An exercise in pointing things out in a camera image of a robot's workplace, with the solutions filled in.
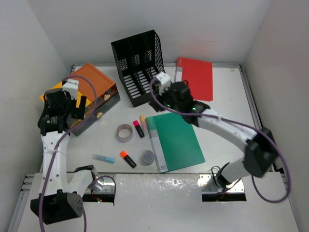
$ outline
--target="blue glue stick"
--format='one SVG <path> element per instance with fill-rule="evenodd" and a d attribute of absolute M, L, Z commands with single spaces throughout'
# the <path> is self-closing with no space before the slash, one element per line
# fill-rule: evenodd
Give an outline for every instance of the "blue glue stick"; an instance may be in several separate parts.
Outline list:
<path fill-rule="evenodd" d="M 107 157 L 107 156 L 101 156 L 101 155 L 97 155 L 97 154 L 93 154 L 92 158 L 94 160 L 100 160 L 100 161 L 107 162 L 107 163 L 115 163 L 115 161 L 116 161 L 114 158 Z"/>

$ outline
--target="white wall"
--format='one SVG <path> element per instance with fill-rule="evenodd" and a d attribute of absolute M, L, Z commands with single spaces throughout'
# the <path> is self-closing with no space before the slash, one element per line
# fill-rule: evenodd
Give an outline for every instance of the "white wall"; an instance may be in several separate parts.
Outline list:
<path fill-rule="evenodd" d="M 39 170 L 39 95 L 67 73 L 26 0 L 0 1 L 0 231 L 25 174 Z"/>
<path fill-rule="evenodd" d="M 270 0 L 27 0 L 67 65 L 114 62 L 111 42 L 155 29 L 165 62 L 243 62 Z"/>
<path fill-rule="evenodd" d="M 307 0 L 274 0 L 245 65 L 263 124 L 287 158 L 301 231 L 309 230 L 308 11 Z"/>

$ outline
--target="gray duct tape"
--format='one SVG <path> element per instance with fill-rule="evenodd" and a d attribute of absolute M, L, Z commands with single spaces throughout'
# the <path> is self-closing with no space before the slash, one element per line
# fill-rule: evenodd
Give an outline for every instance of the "gray duct tape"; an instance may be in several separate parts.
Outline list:
<path fill-rule="evenodd" d="M 130 135 L 129 135 L 128 137 L 126 137 L 126 138 L 121 137 L 121 136 L 119 135 L 119 134 L 120 134 L 120 131 L 122 131 L 122 130 L 124 130 L 124 129 L 126 129 L 126 130 L 128 130 L 128 131 L 130 132 Z M 123 124 L 123 125 L 120 125 L 120 126 L 118 127 L 116 134 L 117 134 L 117 138 L 118 138 L 121 142 L 126 143 L 126 142 L 129 142 L 129 141 L 133 138 L 133 129 L 132 129 L 132 127 L 131 127 L 130 125 L 128 125 L 128 124 Z"/>

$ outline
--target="green notebook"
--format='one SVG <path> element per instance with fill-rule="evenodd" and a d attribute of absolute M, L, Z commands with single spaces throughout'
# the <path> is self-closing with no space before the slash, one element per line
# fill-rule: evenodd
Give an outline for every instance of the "green notebook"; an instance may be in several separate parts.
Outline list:
<path fill-rule="evenodd" d="M 147 117 L 146 123 L 159 173 L 205 162 L 192 125 L 180 115 Z"/>

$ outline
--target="red folder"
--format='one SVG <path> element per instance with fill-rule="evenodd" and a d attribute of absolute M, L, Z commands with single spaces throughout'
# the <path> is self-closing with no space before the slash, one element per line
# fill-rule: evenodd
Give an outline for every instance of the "red folder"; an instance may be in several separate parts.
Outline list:
<path fill-rule="evenodd" d="M 177 76 L 187 80 L 191 94 L 195 100 L 212 101 L 212 63 L 179 57 L 177 60 Z"/>

